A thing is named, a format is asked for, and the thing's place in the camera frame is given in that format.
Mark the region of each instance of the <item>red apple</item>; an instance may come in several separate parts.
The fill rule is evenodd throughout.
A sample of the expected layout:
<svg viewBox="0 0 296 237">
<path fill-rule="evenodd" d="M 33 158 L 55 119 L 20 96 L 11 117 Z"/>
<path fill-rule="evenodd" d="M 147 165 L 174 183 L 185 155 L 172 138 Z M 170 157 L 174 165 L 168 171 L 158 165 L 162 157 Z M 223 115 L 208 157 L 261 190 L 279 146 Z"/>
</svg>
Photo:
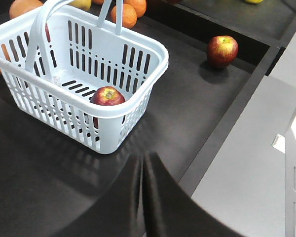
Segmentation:
<svg viewBox="0 0 296 237">
<path fill-rule="evenodd" d="M 238 43 L 231 36 L 213 37 L 207 45 L 207 61 L 214 68 L 227 67 L 238 54 Z"/>
<path fill-rule="evenodd" d="M 47 23 L 45 24 L 45 33 L 46 33 L 47 41 L 50 42 L 50 34 L 49 34 Z"/>
<path fill-rule="evenodd" d="M 113 86 L 100 87 L 92 96 L 91 103 L 96 105 L 119 105 L 125 102 L 124 96 Z M 93 118 L 94 126 L 98 128 L 98 119 Z"/>
</svg>

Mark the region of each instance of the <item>basket handle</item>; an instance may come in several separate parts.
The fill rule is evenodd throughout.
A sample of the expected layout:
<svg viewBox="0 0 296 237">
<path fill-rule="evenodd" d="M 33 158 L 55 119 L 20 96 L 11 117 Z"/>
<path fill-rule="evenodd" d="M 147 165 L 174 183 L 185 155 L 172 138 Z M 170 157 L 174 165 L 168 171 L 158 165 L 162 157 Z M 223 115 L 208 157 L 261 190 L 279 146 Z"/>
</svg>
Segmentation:
<svg viewBox="0 0 296 237">
<path fill-rule="evenodd" d="M 52 65 L 51 58 L 47 55 L 47 45 L 44 43 L 45 25 L 48 18 L 56 12 L 59 8 L 74 0 L 47 0 L 44 5 L 40 8 L 37 17 L 35 18 L 29 37 L 28 52 L 25 61 L 25 70 L 28 72 L 33 71 L 34 61 L 36 58 L 37 47 L 40 48 L 42 59 L 44 60 L 45 76 L 47 79 L 51 78 L 51 69 L 49 65 Z M 101 8 L 101 12 L 98 19 L 98 27 L 102 27 L 104 24 L 105 17 L 108 14 L 111 0 L 105 0 Z M 117 13 L 116 13 L 116 29 L 117 35 L 121 34 L 122 27 L 122 11 L 123 11 L 123 0 L 116 0 Z"/>
<path fill-rule="evenodd" d="M 106 16 L 108 15 L 108 11 L 110 8 L 112 0 L 105 0 L 98 19 L 97 26 L 99 28 L 103 27 L 104 20 Z M 116 0 L 116 29 L 115 33 L 119 36 L 122 33 L 122 17 L 123 17 L 123 0 Z"/>
</svg>

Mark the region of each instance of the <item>apple stem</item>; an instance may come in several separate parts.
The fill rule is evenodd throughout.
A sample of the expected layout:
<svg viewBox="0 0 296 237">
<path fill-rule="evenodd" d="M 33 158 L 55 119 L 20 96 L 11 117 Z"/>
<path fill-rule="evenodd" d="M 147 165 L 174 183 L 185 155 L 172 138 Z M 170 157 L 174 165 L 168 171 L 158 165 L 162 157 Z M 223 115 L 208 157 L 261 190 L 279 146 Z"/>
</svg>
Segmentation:
<svg viewBox="0 0 296 237">
<path fill-rule="evenodd" d="M 112 91 L 108 91 L 108 93 L 107 93 L 107 98 L 108 98 L 108 99 L 111 99 L 112 96 L 113 96 L 113 92 L 112 92 Z"/>
</svg>

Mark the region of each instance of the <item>basket slot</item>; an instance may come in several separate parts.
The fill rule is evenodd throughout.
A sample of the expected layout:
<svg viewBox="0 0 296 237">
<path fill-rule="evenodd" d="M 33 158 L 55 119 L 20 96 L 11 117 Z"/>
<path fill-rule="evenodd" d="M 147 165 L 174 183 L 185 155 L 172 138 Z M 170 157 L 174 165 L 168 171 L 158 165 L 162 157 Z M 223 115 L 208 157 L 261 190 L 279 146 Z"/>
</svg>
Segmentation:
<svg viewBox="0 0 296 237">
<path fill-rule="evenodd" d="M 123 83 L 124 83 L 124 72 L 120 72 L 120 77 L 119 77 L 119 88 L 123 88 Z"/>
<path fill-rule="evenodd" d="M 15 88 L 18 84 L 18 80 L 16 79 L 16 76 L 8 74 L 7 80 L 10 82 L 10 84 L 12 85 L 13 88 Z"/>
<path fill-rule="evenodd" d="M 60 110 L 63 111 L 63 117 L 64 117 L 64 125 L 66 125 L 65 132 L 67 134 L 69 134 L 70 136 L 74 136 L 74 134 L 72 133 L 73 129 L 72 129 L 72 123 L 71 123 L 71 115 L 72 113 L 70 112 L 70 110 L 68 111 L 69 106 L 61 101 L 61 108 Z"/>
<path fill-rule="evenodd" d="M 30 99 L 31 100 L 38 99 L 37 93 L 35 93 L 35 90 L 33 89 L 35 87 L 27 82 L 24 82 L 24 84 L 26 85 L 27 90 L 30 94 Z"/>
<path fill-rule="evenodd" d="M 21 55 L 22 55 L 23 58 L 25 58 L 26 57 L 26 53 L 25 53 L 25 49 L 23 47 L 23 43 L 22 43 L 21 37 L 20 36 L 17 36 L 16 37 L 16 40 L 17 40 L 18 45 L 19 45 L 19 48 L 21 50 Z"/>
<path fill-rule="evenodd" d="M 58 128 L 57 122 L 56 122 L 56 118 L 54 116 L 54 113 L 52 113 L 52 111 L 53 111 L 53 108 L 52 108 L 53 103 L 50 103 L 50 100 L 52 101 L 52 98 L 48 98 L 49 97 L 49 94 L 46 91 L 43 91 L 43 93 L 44 93 L 45 98 L 48 99 L 46 101 L 46 103 L 43 105 L 43 109 L 45 111 L 45 114 L 48 116 L 48 117 L 46 116 L 46 118 L 49 119 L 49 122 L 50 122 L 50 124 L 52 126 L 54 126 L 55 128 Z"/>
<path fill-rule="evenodd" d="M 24 101 L 24 104 L 25 104 L 25 107 L 27 108 L 27 111 L 30 113 L 30 114 L 33 114 L 33 110 L 32 110 L 32 104 L 29 102 L 29 99 L 25 96 L 23 96 L 23 101 Z"/>
<path fill-rule="evenodd" d="M 128 65 L 130 68 L 134 68 L 138 72 L 142 71 L 144 74 L 148 73 L 149 63 L 151 55 L 142 50 L 137 50 L 135 47 L 129 47 L 129 45 L 124 44 L 122 63 Z"/>
<path fill-rule="evenodd" d="M 51 98 L 52 98 L 52 101 L 53 101 L 53 107 L 54 107 L 54 116 L 55 116 L 55 119 L 56 119 L 56 124 L 57 124 L 57 127 L 62 130 L 62 131 L 65 131 L 66 133 L 68 133 L 64 127 L 64 124 L 67 123 L 66 119 L 64 118 L 64 114 L 62 113 L 62 108 L 59 107 L 59 104 L 58 101 L 59 99 L 57 99 L 55 96 L 52 96 L 52 95 L 49 95 Z"/>
<path fill-rule="evenodd" d="M 38 66 L 37 66 L 36 62 L 34 62 L 34 71 L 35 71 L 35 74 L 40 77 Z"/>
<path fill-rule="evenodd" d="M 43 59 L 41 57 L 39 57 L 38 58 L 38 61 L 39 61 L 39 65 L 40 65 L 41 71 L 42 71 L 43 75 L 45 75 L 46 72 L 45 72 L 45 68 L 44 68 Z"/>
<path fill-rule="evenodd" d="M 101 63 L 101 75 L 100 75 L 100 78 L 101 78 L 101 80 L 104 80 L 104 72 L 105 72 L 105 65 L 104 65 L 104 63 L 102 62 Z"/>
<path fill-rule="evenodd" d="M 56 68 L 57 67 L 57 63 L 56 63 L 55 53 L 54 53 L 53 50 L 50 51 L 50 56 L 51 56 L 51 59 L 53 61 L 53 66 L 54 66 L 54 68 Z"/>
<path fill-rule="evenodd" d="M 138 78 L 134 78 L 134 83 L 133 83 L 133 94 L 136 92 L 137 90 L 137 84 L 138 84 Z"/>
<path fill-rule="evenodd" d="M 15 94 L 16 94 L 18 104 L 21 106 L 22 110 L 26 110 L 26 107 L 25 107 L 24 102 L 22 100 L 22 96 L 18 92 L 16 92 Z"/>
<path fill-rule="evenodd" d="M 131 82 L 131 76 L 128 75 L 127 76 L 127 82 L 126 82 L 126 91 L 129 91 L 129 87 L 130 87 L 130 82 Z"/>
<path fill-rule="evenodd" d="M 85 54 L 82 54 L 82 70 L 85 72 Z"/>
<path fill-rule="evenodd" d="M 79 134 L 79 125 L 80 125 L 80 120 L 79 117 L 76 115 L 76 111 L 73 106 L 69 105 L 70 111 L 72 113 L 72 133 L 75 139 L 78 139 L 78 134 Z"/>
<path fill-rule="evenodd" d="M 15 47 L 14 42 L 13 42 L 12 39 L 9 40 L 9 45 L 10 45 L 10 48 L 12 50 L 12 53 L 13 53 L 13 57 L 14 57 L 15 62 L 19 62 L 19 60 L 20 60 L 19 59 L 19 55 L 18 55 L 18 53 L 16 51 L 16 47 Z"/>
<path fill-rule="evenodd" d="M 29 46 L 29 33 L 25 31 L 23 33 L 23 35 L 24 35 L 24 39 L 25 39 L 26 45 Z"/>
<path fill-rule="evenodd" d="M 87 142 L 88 141 L 87 132 L 84 132 L 84 131 L 88 130 L 86 125 L 87 125 L 87 123 L 89 123 L 89 121 L 86 121 L 86 114 L 83 113 L 81 110 L 79 110 L 79 117 L 81 118 L 81 120 L 80 120 L 81 128 L 80 128 L 79 132 L 80 132 L 80 134 L 82 134 L 82 136 L 80 136 L 80 139 L 82 142 Z"/>
<path fill-rule="evenodd" d="M 85 26 L 79 27 L 78 23 L 73 23 L 71 20 L 68 21 L 68 36 L 69 41 L 80 44 L 83 47 L 92 49 L 92 30 L 86 29 Z"/>
<path fill-rule="evenodd" d="M 111 81 L 111 66 L 108 65 L 108 69 L 107 69 L 107 82 L 110 83 Z"/>
<path fill-rule="evenodd" d="M 19 78 L 16 78 L 16 79 L 17 79 L 18 84 L 19 84 L 21 90 L 23 91 L 23 93 L 25 93 L 26 95 L 29 95 L 30 96 L 31 95 L 31 92 L 28 89 L 29 88 L 29 84 L 26 81 L 24 81 L 24 80 L 20 80 Z"/>
<path fill-rule="evenodd" d="M 117 82 L 117 68 L 114 68 L 113 85 L 116 85 L 116 82 Z"/>
<path fill-rule="evenodd" d="M 69 50 L 70 52 L 70 65 L 73 66 L 74 65 L 74 50 L 71 48 Z"/>
<path fill-rule="evenodd" d="M 94 59 L 94 76 L 98 76 L 98 60 Z"/>
<path fill-rule="evenodd" d="M 88 73 L 92 74 L 92 58 L 88 57 Z"/>
<path fill-rule="evenodd" d="M 62 84 L 62 87 L 67 87 L 68 90 L 74 90 L 76 94 L 81 94 L 82 97 L 93 95 L 95 90 L 90 89 L 88 86 L 84 86 L 81 83 L 77 83 L 76 80 L 72 80 Z"/>
<path fill-rule="evenodd" d="M 77 66 L 77 68 L 80 68 L 80 59 L 79 59 L 79 51 L 75 52 L 75 65 Z"/>
</svg>

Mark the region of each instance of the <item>shopping basket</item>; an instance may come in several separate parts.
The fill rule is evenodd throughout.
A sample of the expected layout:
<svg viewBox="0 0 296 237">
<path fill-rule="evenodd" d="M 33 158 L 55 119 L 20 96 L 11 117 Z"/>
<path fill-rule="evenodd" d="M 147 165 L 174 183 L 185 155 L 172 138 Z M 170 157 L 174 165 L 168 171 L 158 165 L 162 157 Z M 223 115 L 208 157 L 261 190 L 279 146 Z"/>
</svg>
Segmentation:
<svg viewBox="0 0 296 237">
<path fill-rule="evenodd" d="M 116 1 L 116 24 L 105 19 L 111 0 L 99 16 L 70 2 L 48 0 L 0 25 L 2 76 L 22 111 L 109 154 L 145 112 L 154 83 L 168 67 L 168 52 L 158 41 L 122 27 L 122 0 Z M 90 103 L 93 93 L 108 85 L 126 102 Z"/>
</svg>

